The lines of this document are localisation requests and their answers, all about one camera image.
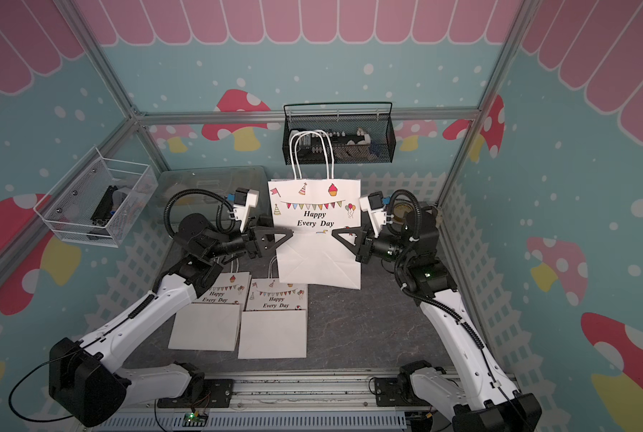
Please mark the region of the paper bag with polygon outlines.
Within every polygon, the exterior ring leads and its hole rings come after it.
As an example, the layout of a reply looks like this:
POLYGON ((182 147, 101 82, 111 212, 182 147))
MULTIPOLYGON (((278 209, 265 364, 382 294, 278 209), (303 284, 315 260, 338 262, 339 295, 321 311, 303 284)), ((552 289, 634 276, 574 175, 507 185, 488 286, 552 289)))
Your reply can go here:
POLYGON ((266 278, 254 278, 240 321, 238 358, 297 359, 307 356, 309 288, 275 276, 272 258, 266 278))
POLYGON ((361 181, 335 177, 332 150, 324 151, 324 163, 325 178, 304 176, 295 159, 292 179, 268 183, 274 225, 294 232, 276 250, 279 278, 288 284, 359 290, 360 264, 331 232, 361 225, 361 181))
POLYGON ((168 348, 234 351, 250 283, 249 272, 220 274, 213 287, 176 314, 168 348))

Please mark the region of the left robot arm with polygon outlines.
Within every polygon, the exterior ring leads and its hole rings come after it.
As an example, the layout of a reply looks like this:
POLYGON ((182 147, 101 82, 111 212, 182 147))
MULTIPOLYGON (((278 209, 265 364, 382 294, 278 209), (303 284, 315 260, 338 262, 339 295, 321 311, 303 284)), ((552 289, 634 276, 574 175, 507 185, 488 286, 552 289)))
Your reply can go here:
POLYGON ((204 378, 190 364, 126 369, 123 364, 164 322, 206 294, 222 273, 220 257, 268 257, 292 239, 287 228, 261 226, 249 216, 258 205, 258 191, 239 188, 233 198, 192 188, 168 199, 163 222, 168 235, 185 255, 157 279, 154 287, 100 328, 72 341, 63 338, 44 362, 49 373, 49 396, 67 410, 71 419, 87 428, 96 427, 121 408, 144 401, 194 397, 204 378), (203 195, 220 202, 230 224, 211 222, 196 212, 176 229, 170 216, 173 206, 189 195, 203 195))

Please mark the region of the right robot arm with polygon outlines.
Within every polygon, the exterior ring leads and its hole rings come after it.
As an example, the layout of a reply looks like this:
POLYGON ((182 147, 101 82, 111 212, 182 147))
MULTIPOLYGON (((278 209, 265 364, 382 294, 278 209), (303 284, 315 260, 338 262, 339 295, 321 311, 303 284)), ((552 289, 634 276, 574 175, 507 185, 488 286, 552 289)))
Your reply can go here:
POLYGON ((404 399, 424 401, 454 431, 535 430, 541 404, 499 367, 438 257, 438 207, 421 205, 414 194, 400 189, 390 198, 380 192, 363 196, 359 208, 370 223, 334 230, 332 236, 359 263, 377 257, 393 265, 398 288, 435 328, 459 378, 454 383, 436 367, 414 362, 399 374, 404 399))

